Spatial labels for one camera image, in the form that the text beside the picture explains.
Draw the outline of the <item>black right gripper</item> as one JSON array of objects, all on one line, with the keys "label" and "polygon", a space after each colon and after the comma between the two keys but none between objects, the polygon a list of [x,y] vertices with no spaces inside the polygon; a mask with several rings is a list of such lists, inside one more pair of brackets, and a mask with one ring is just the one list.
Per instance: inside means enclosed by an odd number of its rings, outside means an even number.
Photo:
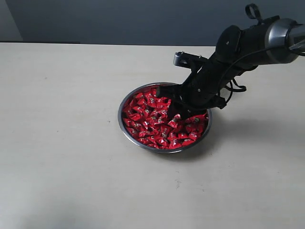
[{"label": "black right gripper", "polygon": [[179,114],[182,120],[193,116],[207,108],[216,107],[213,97],[218,92],[218,83],[221,71],[225,64],[216,59],[212,54],[201,68],[192,68],[190,75],[182,84],[158,86],[156,97],[166,97],[171,100],[167,110],[167,117],[174,118]]}]

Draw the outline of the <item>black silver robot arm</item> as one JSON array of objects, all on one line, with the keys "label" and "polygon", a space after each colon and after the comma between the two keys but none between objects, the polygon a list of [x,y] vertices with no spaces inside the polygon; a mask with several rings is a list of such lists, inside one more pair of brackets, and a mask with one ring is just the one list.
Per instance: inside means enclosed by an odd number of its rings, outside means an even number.
[{"label": "black silver robot arm", "polygon": [[157,97],[171,100],[167,116],[182,119],[199,115],[206,109],[224,108],[229,99],[220,91],[236,76],[259,65],[286,64],[305,54],[305,26],[292,19],[269,18],[241,30],[232,25],[218,39],[210,58],[185,52],[175,53],[175,66],[189,68],[182,84],[159,86]]}]

